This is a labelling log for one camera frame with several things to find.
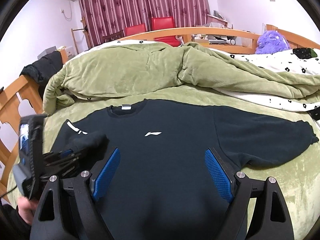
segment power cord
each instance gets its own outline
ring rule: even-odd
[[[3,195],[0,196],[0,198],[5,197],[7,194],[11,193],[12,191],[14,191],[18,186],[16,185],[13,189],[9,190],[8,192],[4,193]]]
[[[71,1],[70,1],[70,0],[69,0],[69,5],[70,5],[70,12],[71,12],[70,18],[68,18],[68,17],[66,16],[66,14],[64,13],[64,10],[62,11],[64,18],[65,18],[68,22],[70,22],[70,21],[72,20],[72,8],[71,8]]]

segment hand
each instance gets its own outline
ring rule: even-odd
[[[26,197],[18,198],[18,208],[20,217],[31,226],[34,212],[37,209],[39,201],[36,199],[28,200]]]

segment black cloth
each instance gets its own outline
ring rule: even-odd
[[[17,209],[10,205],[0,204],[0,239],[5,240],[29,240],[31,226],[19,215]]]
[[[41,59],[35,61],[34,63],[25,66],[20,75],[30,76],[39,87],[39,95],[43,99],[44,88],[47,85],[49,79],[62,69],[62,57],[59,51],[54,51],[43,56]]]
[[[131,110],[107,107],[74,124],[66,120],[52,151],[94,131],[105,133],[108,147],[121,153],[107,195],[96,203],[115,240],[211,240],[228,203],[205,165],[208,148],[239,171],[247,163],[281,165],[318,141],[307,122],[157,99]]]

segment wooden headboard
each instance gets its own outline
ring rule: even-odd
[[[272,25],[267,25],[268,30],[277,30],[289,41],[293,48],[316,48],[320,49],[320,45],[308,40],[302,36],[299,36],[288,31],[280,30]],[[153,41],[154,38],[165,37],[165,36],[182,36],[183,41],[191,41],[192,34],[215,34],[215,35],[225,35],[225,36],[236,36],[241,38],[248,38],[252,40],[252,46],[250,48],[239,46],[239,45],[213,45],[213,44],[202,44],[205,47],[219,49],[228,53],[235,54],[254,54],[257,48],[257,41],[260,35],[255,33],[249,33],[245,31],[233,30],[233,29],[223,29],[223,28],[210,28],[210,27],[186,27],[186,28],[174,28],[158,30],[146,33],[139,33],[136,35],[121,38],[119,40],[147,40]]]
[[[59,50],[63,64],[68,60],[65,49]],[[21,99],[27,99],[35,112],[41,114],[42,100],[38,93],[39,85],[28,76],[20,76],[11,83],[2,93],[0,93],[0,121],[1,123],[9,123],[16,134],[19,134],[20,114],[18,107],[20,104],[17,93]],[[18,142],[15,144],[12,152],[10,152],[4,143],[0,140],[0,161],[5,165],[4,172],[0,179],[0,195],[7,191],[9,173],[18,156]]]
[[[320,45],[308,40],[300,35],[297,35],[295,33],[291,33],[285,30],[281,30],[273,25],[267,24],[267,30],[274,30],[282,34],[290,44],[291,49],[295,48],[313,48],[313,49],[320,49]]]

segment white logo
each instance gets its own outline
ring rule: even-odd
[[[153,134],[153,135],[159,135],[161,132],[148,132],[145,136],[148,136],[150,134]]]
[[[74,127],[71,122],[67,122],[67,125],[68,125],[73,131],[77,132],[78,134],[80,134],[80,133],[88,134],[87,132],[81,131],[80,129]]]

